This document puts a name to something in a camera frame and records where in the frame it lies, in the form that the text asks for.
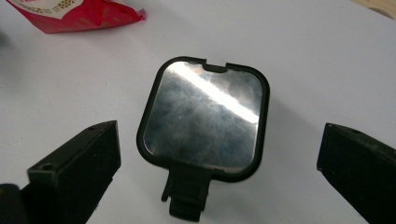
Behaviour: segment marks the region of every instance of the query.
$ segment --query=black plastic part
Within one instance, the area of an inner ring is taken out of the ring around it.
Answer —
[[[205,59],[198,59],[198,58],[192,58],[192,57],[176,57],[174,59],[169,60],[166,62],[158,71],[157,76],[155,77],[153,87],[151,89],[151,93],[148,98],[148,103],[145,108],[145,112],[143,114],[142,121],[140,122],[139,129],[137,131],[137,136],[136,136],[136,144],[137,148],[139,150],[140,155],[148,162],[161,166],[163,168],[170,169],[171,165],[173,164],[173,161],[170,161],[166,158],[162,157],[156,157],[153,156],[151,153],[149,153],[146,150],[145,143],[144,143],[144,131],[147,125],[147,122],[149,120],[149,112],[151,111],[151,108],[154,104],[155,96],[157,94],[158,88],[161,83],[161,79],[163,78],[163,72],[165,69],[172,63],[176,62],[189,62],[189,63],[198,63],[203,66],[204,69],[214,71],[214,72],[225,72],[227,69],[233,69],[235,71],[245,71],[249,72],[253,76],[255,76],[260,83],[262,84],[262,107],[261,107],[261,112],[260,112],[260,120],[259,120],[259,128],[257,132],[257,138],[256,141],[256,148],[255,148],[255,154],[252,163],[244,170],[242,170],[239,173],[225,173],[222,170],[213,170],[213,179],[217,179],[220,181],[226,181],[226,182],[238,182],[242,181],[251,175],[253,175],[256,170],[259,168],[259,165],[262,161],[262,148],[264,144],[264,136],[265,136],[265,124],[267,120],[267,112],[268,112],[268,105],[269,105],[269,96],[270,96],[270,86],[268,84],[267,79],[265,76],[259,72],[258,70],[244,66],[244,65],[239,65],[239,64],[234,64],[234,63],[226,63],[225,67],[217,66],[217,65],[211,65],[207,64]]]
[[[21,195],[30,223],[87,222],[119,168],[116,121],[79,133],[28,170]]]
[[[365,133],[328,123],[318,170],[369,223],[396,223],[394,148]]]
[[[162,200],[172,198],[169,214],[189,221],[199,221],[205,209],[213,172],[181,163],[172,164]]]
[[[0,223],[28,224],[20,189],[16,185],[0,185]]]

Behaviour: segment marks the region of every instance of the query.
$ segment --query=reflective mirror surface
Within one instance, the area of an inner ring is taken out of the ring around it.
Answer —
[[[149,153],[237,173],[251,164],[262,103],[252,74],[171,63],[163,72],[144,131]]]

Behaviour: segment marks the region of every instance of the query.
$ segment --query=red plastic bag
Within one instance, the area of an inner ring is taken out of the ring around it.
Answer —
[[[83,31],[142,21],[144,9],[135,11],[118,0],[7,0],[46,34]]]

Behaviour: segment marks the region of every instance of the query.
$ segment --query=black plastic frame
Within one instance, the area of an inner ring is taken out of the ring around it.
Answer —
[[[149,120],[149,113],[151,111],[151,108],[154,104],[155,97],[157,95],[158,88],[160,86],[161,80],[163,78],[163,72],[165,69],[172,63],[175,62],[188,62],[188,63],[199,63],[203,66],[205,70],[210,70],[213,72],[225,72],[227,69],[233,69],[235,71],[245,71],[249,72],[250,74],[254,75],[262,84],[262,106],[260,110],[260,119],[259,119],[259,126],[258,126],[258,132],[257,132],[257,139],[256,139],[256,148],[254,152],[254,158],[252,163],[242,170],[239,173],[235,174],[230,174],[230,173],[225,173],[222,170],[218,169],[213,169],[213,179],[217,179],[220,181],[225,181],[225,182],[237,182],[244,180],[251,175],[253,175],[256,170],[259,168],[260,163],[262,161],[262,151],[263,151],[263,144],[264,144],[264,136],[265,136],[265,125],[266,125],[266,120],[267,120],[267,114],[268,114],[268,105],[269,105],[269,97],[270,97],[270,86],[265,78],[265,76],[259,72],[258,70],[244,66],[244,65],[239,65],[239,64],[234,64],[234,63],[226,63],[225,67],[221,66],[216,66],[216,65],[211,65],[207,64],[205,59],[198,59],[198,58],[192,58],[192,57],[176,57],[174,59],[169,60],[166,62],[163,66],[161,66],[160,70],[157,73],[157,76],[155,77],[153,87],[151,89],[148,102],[145,108],[145,112],[143,114],[142,120],[139,125],[139,129],[137,131],[137,136],[136,136],[136,143],[137,143],[137,148],[139,150],[140,155],[142,157],[157,166],[161,166],[163,168],[169,169],[171,167],[172,163],[175,163],[176,161],[163,158],[163,157],[156,157],[153,156],[145,147],[144,143],[144,131],[146,129],[148,120]]]

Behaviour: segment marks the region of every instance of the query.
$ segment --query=white surface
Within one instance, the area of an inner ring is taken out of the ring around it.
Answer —
[[[271,86],[262,165],[212,181],[200,223],[366,223],[316,170],[327,121],[396,147],[396,22],[346,0],[129,0],[146,21],[44,35],[0,1],[0,183],[95,123],[119,122],[122,166],[91,224],[186,223],[162,203],[167,171],[135,135],[154,77],[176,56],[239,63]]]

